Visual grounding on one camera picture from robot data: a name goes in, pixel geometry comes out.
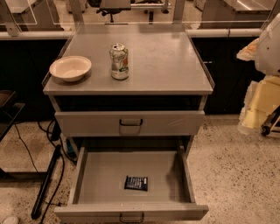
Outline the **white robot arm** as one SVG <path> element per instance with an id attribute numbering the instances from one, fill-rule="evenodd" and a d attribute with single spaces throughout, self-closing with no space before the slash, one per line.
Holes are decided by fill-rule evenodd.
<path id="1" fill-rule="evenodd" d="M 263 125 L 280 106 L 280 13 L 266 26 L 259 38 L 241 49 L 239 60 L 255 62 L 264 78 L 249 84 L 237 129 L 242 134 L 264 130 Z"/>

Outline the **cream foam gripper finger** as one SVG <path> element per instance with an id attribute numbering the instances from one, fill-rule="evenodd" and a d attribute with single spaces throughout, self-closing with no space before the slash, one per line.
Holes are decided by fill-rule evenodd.
<path id="1" fill-rule="evenodd" d="M 251 134 L 261 129 L 268 117 L 280 105 L 280 77 L 266 75 L 263 80 L 252 81 L 244 98 L 237 129 Z"/>

